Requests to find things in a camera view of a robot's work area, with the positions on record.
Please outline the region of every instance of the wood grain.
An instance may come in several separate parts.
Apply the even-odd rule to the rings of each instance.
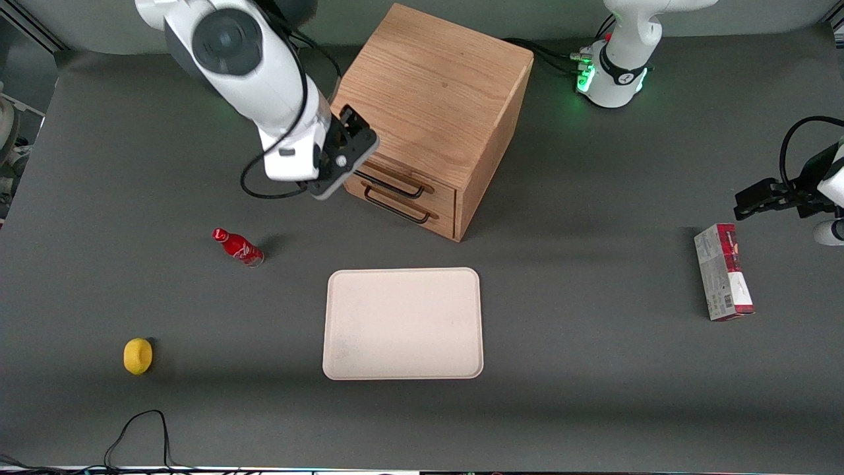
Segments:
[[[480,200],[484,197],[484,193],[486,193],[486,189],[489,187],[493,175],[495,175],[495,170],[498,169],[501,159],[507,152],[507,147],[510,146],[513,134],[516,132],[531,68],[532,65],[528,64],[522,71],[522,77],[515,84],[516,87],[513,89],[507,109],[499,116],[495,132],[490,137],[486,150],[475,167],[468,186],[457,195],[454,226],[454,238],[457,241],[463,239],[463,235],[466,234],[469,222],[474,217],[475,211],[478,210]]]
[[[346,180],[346,183],[344,183],[346,191],[360,199],[366,199],[364,196],[364,192],[366,191],[367,186],[369,186],[369,183],[366,182],[366,180],[358,177],[349,178],[348,180]],[[382,202],[383,204],[400,210],[403,213],[411,215],[414,218],[422,218],[425,216],[426,213],[429,213],[430,217],[428,218],[428,221],[425,224],[420,224],[419,226],[430,231],[436,232],[444,238],[454,238],[453,216],[441,216],[435,210],[428,210],[419,206],[415,202],[409,202],[406,199],[399,198],[397,195],[389,193],[387,191],[383,191],[379,188],[373,188],[372,191],[370,191],[370,196]],[[372,212],[385,213],[386,211],[381,210],[380,208],[373,207]]]
[[[370,164],[369,162],[365,163],[360,168],[360,170],[363,173],[367,173],[376,179],[382,180],[385,183],[391,184],[392,186],[409,193],[413,193],[417,191],[419,187],[422,187],[424,191],[417,199],[409,199],[406,197],[399,196],[398,194],[395,194],[392,191],[375,185],[374,183],[370,183],[372,185],[372,188],[376,188],[379,192],[394,197],[395,199],[406,201],[407,203],[413,206],[417,206],[423,210],[434,211],[438,216],[442,217],[443,219],[454,218],[454,189],[448,188],[446,185],[433,183],[427,178],[417,179],[409,177],[407,175],[402,176],[401,174],[396,173],[393,170],[380,167],[377,164]],[[446,238],[451,237],[452,233],[449,232]]]
[[[376,185],[373,196],[417,218],[431,213],[421,226],[459,242],[510,144],[532,66],[528,50],[394,4],[332,109],[350,104],[378,133],[365,173],[426,191],[410,200]],[[344,187],[364,198],[368,184]]]
[[[379,153],[465,189],[533,54],[394,4],[344,75],[350,104],[381,138]]]

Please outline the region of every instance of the wooden box top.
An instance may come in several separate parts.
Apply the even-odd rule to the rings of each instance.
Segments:
[[[344,75],[350,104],[381,139],[376,156],[465,189],[533,54],[395,3]]]

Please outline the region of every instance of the metal handle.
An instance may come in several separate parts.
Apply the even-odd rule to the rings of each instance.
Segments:
[[[416,193],[408,193],[408,192],[404,191],[403,189],[396,188],[396,187],[392,186],[390,183],[383,182],[382,180],[379,180],[378,178],[375,178],[372,175],[367,175],[366,173],[363,173],[360,170],[354,172],[354,174],[363,178],[364,180],[369,180],[369,181],[373,182],[374,184],[380,186],[381,188],[388,189],[388,190],[392,191],[393,193],[395,193],[399,196],[403,196],[404,198],[407,198],[407,199],[417,199],[419,196],[422,196],[422,192],[425,191],[425,187],[420,186],[419,189],[416,190]]]
[[[409,215],[409,214],[407,214],[407,213],[404,213],[404,212],[402,212],[402,211],[399,211],[399,210],[397,210],[397,209],[393,208],[393,207],[392,207],[392,206],[390,206],[390,205],[386,205],[386,204],[382,203],[381,201],[378,201],[377,199],[372,198],[372,197],[369,195],[369,192],[370,192],[371,190],[372,190],[372,187],[371,187],[371,186],[367,186],[367,187],[366,187],[366,190],[364,191],[364,198],[366,198],[366,201],[369,201],[369,202],[370,202],[370,203],[372,203],[373,205],[378,206],[379,208],[381,208],[381,209],[383,209],[383,210],[390,211],[390,212],[391,212],[391,213],[393,213],[394,215],[399,215],[399,216],[401,216],[402,218],[404,218],[404,219],[406,219],[406,220],[408,220],[408,221],[410,221],[410,222],[414,222],[414,223],[416,223],[416,224],[425,224],[426,222],[428,222],[428,218],[430,218],[430,213],[425,213],[425,216],[423,216],[423,217],[421,217],[421,218],[414,218],[414,217],[412,217],[411,215]]]

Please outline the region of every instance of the lemon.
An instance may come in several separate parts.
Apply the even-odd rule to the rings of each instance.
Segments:
[[[132,374],[143,374],[153,362],[153,346],[143,338],[133,338],[123,348],[123,366]]]

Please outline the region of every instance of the plastic tray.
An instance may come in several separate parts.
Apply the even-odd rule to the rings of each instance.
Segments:
[[[484,368],[480,282],[469,268],[340,270],[328,280],[331,379],[469,379]]]

